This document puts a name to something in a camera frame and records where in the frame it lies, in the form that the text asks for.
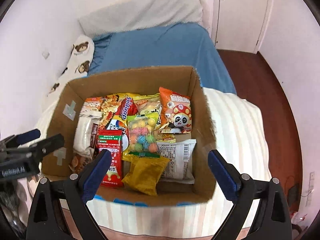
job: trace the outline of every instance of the orange snack bag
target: orange snack bag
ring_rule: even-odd
[[[192,115],[190,97],[166,88],[159,88],[162,111],[161,133],[191,133]]]

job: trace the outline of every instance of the metal screw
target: metal screw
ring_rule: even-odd
[[[47,178],[42,178],[42,179],[40,180],[40,183],[41,183],[41,184],[45,184],[45,183],[47,183],[47,181],[48,181]]]
[[[241,178],[244,179],[244,180],[249,180],[250,176],[248,174],[244,173],[244,174],[241,175]]]
[[[277,178],[272,178],[272,181],[273,181],[273,183],[275,183],[275,184],[279,184],[279,179],[277,179]]]
[[[71,179],[71,180],[78,179],[78,174],[76,174],[76,173],[71,174],[71,175],[70,175],[70,179]]]

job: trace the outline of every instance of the door frame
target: door frame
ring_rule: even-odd
[[[266,30],[268,28],[268,23],[270,20],[270,14],[272,11],[273,7],[273,0],[268,0],[267,1],[267,8],[266,8],[266,13],[264,16],[263,24],[261,27],[260,35],[257,40],[257,44],[254,48],[254,51],[252,53],[256,54],[260,46],[262,44],[264,35],[266,33]],[[216,44],[216,39],[217,39],[217,31],[218,31],[218,26],[219,26],[219,13],[220,13],[220,0],[213,0],[213,17],[212,17],[212,32],[211,32],[211,39],[214,44]]]

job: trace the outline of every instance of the white door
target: white door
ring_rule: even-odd
[[[271,0],[220,0],[216,48],[257,52],[270,3]]]

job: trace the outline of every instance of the white snack package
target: white snack package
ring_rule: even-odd
[[[79,117],[73,141],[73,152],[83,157],[93,156],[100,119],[101,117],[92,115]]]
[[[162,181],[195,183],[195,178],[192,175],[192,152],[196,142],[196,139],[188,139],[178,143],[157,142],[159,154],[170,159],[161,176]]]

